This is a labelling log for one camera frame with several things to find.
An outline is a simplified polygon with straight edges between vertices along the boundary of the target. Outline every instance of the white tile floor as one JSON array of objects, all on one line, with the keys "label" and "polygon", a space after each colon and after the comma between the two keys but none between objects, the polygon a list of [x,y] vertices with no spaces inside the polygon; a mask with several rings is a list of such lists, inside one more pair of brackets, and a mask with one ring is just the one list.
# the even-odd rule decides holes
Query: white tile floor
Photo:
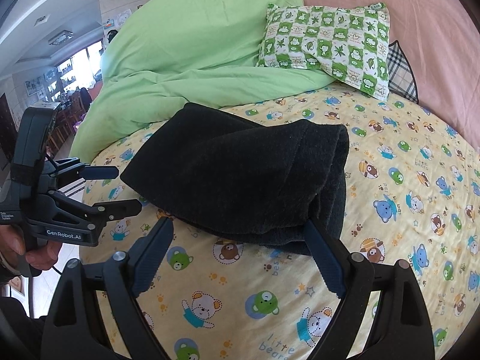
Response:
[{"label": "white tile floor", "polygon": [[[55,159],[68,158],[71,144],[74,138],[69,137],[64,145],[60,148]],[[72,195],[71,198],[81,201],[83,196],[83,190]],[[60,272],[63,271],[63,267],[72,258],[78,258],[79,247],[78,245],[63,244],[62,249],[58,255],[58,261],[55,264]],[[53,293],[55,287],[60,279],[60,275],[53,269],[44,271],[38,277],[33,278],[33,290],[32,290],[32,303],[33,303],[33,318],[39,318],[42,315],[47,315],[52,302]]]}]

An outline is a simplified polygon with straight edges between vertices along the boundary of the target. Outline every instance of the green and white checkered pillow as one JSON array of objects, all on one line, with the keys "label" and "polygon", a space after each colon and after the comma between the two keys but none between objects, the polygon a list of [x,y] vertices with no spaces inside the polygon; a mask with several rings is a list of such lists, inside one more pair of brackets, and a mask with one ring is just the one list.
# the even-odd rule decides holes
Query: green and white checkered pillow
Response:
[{"label": "green and white checkered pillow", "polygon": [[379,100],[388,97],[390,15],[369,7],[285,7],[269,4],[259,67],[322,69]]}]

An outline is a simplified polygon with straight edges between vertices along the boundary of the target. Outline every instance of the floor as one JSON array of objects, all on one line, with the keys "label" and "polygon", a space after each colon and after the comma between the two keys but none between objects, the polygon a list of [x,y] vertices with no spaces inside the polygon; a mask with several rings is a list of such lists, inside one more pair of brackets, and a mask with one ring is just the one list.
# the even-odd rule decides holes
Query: floor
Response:
[{"label": "floor", "polygon": [[[71,144],[73,143],[73,136],[69,137],[64,145],[60,148],[55,159],[68,158],[69,152],[71,149]],[[75,183],[72,183],[61,190],[72,199],[77,201],[82,200],[83,188],[85,187],[84,180],[78,180]],[[63,244],[62,249],[58,255],[58,261],[55,264],[60,272],[63,271],[63,267],[72,258],[78,258],[79,247],[78,245]],[[55,292],[55,287],[60,279],[60,275],[55,272],[53,269],[49,271],[44,271],[38,277],[33,278],[33,290],[32,290],[32,304],[33,304],[33,318],[38,318],[42,315],[47,315],[52,302],[53,293]]]}]

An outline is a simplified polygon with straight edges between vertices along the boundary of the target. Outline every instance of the human hand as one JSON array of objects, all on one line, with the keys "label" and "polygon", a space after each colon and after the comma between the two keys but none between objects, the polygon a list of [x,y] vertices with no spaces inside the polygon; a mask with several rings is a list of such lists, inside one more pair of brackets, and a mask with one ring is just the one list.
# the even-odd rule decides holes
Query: human hand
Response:
[{"label": "human hand", "polygon": [[[49,240],[37,250],[31,250],[25,255],[26,261],[33,268],[48,271],[58,260],[61,242]],[[0,226],[0,252],[12,268],[18,265],[18,254],[25,254],[25,243],[22,236],[12,226]]]}]

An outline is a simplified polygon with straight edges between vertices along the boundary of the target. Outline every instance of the green star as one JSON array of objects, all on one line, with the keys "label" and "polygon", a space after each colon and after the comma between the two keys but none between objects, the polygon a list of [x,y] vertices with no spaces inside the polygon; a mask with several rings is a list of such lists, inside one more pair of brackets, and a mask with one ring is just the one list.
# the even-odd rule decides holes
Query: green star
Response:
[{"label": "green star", "polygon": [[338,56],[344,56],[345,53],[343,52],[343,47],[342,46],[335,46],[335,52],[337,53]]}]

